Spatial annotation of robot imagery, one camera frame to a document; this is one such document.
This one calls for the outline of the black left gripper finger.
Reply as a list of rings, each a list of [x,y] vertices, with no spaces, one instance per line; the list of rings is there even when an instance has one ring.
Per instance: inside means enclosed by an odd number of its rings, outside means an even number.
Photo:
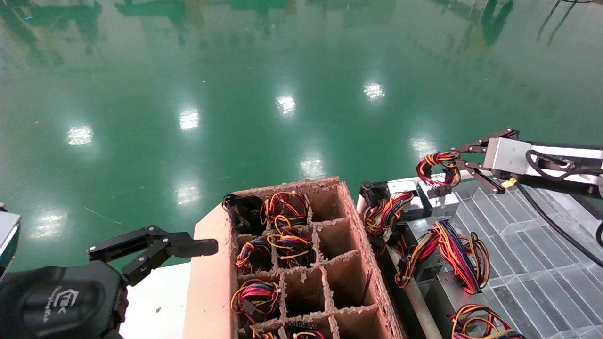
[[[172,257],[212,256],[218,251],[215,239],[194,240],[187,232],[166,232],[152,225],[93,245],[88,249],[88,256],[90,261],[108,263],[138,254],[122,269],[125,283],[134,287]]]

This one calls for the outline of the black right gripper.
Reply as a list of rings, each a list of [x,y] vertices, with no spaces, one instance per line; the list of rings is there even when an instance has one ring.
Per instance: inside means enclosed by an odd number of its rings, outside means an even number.
[[[486,171],[489,172],[489,170],[486,169],[486,166],[484,165],[485,154],[486,154],[487,146],[489,145],[489,142],[491,139],[493,139],[493,138],[518,139],[518,137],[519,137],[518,129],[506,128],[506,129],[503,129],[502,131],[489,135],[488,137],[484,137],[484,138],[478,139],[477,141],[463,144],[459,147],[455,147],[454,152],[457,152],[459,154],[476,153],[478,155],[477,157],[479,158],[477,163],[469,162],[469,161],[465,161],[465,160],[456,160],[455,164],[460,170],[467,171],[473,179],[480,182],[482,185],[484,185],[484,187],[486,187],[492,193],[504,194],[504,193],[506,193],[506,188],[503,187],[502,184],[499,183],[496,179],[493,179],[493,177],[489,177],[489,176],[487,176],[487,174],[485,174]]]

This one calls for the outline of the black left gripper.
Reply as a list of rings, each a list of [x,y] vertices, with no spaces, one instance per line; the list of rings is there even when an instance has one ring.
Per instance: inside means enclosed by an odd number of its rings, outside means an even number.
[[[9,273],[0,287],[0,336],[118,339],[126,296],[121,275],[97,260]]]

